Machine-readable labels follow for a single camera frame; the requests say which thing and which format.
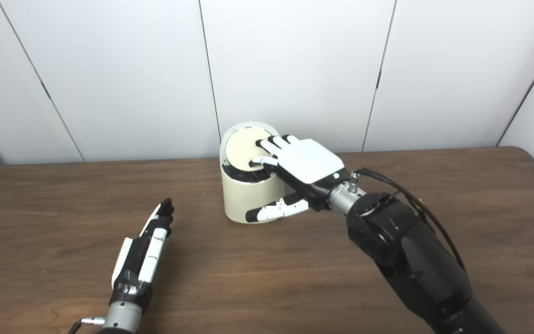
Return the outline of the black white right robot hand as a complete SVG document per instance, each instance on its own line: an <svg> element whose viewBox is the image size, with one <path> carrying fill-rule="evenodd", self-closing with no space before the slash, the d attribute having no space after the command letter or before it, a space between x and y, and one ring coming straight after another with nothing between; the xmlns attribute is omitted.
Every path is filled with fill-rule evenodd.
<svg viewBox="0 0 534 334"><path fill-rule="evenodd" d="M246 222L265 222L308 209L332 210L329 194L349 180L349 172L336 154L317 141L299 140L293 135L270 136L255 144L267 155L252 158L248 163L250 167L261 166L274 173L294 192L247 211Z"/></svg>

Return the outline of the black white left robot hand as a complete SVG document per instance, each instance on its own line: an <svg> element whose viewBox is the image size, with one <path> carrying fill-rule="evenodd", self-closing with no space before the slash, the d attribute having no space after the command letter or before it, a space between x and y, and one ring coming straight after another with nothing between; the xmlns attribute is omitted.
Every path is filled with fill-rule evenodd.
<svg viewBox="0 0 534 334"><path fill-rule="evenodd" d="M151 213L138 237L124 239L113 269L109 304L128 302L146 312L161 254L172 234L173 213L172 199L166 198Z"/></svg>

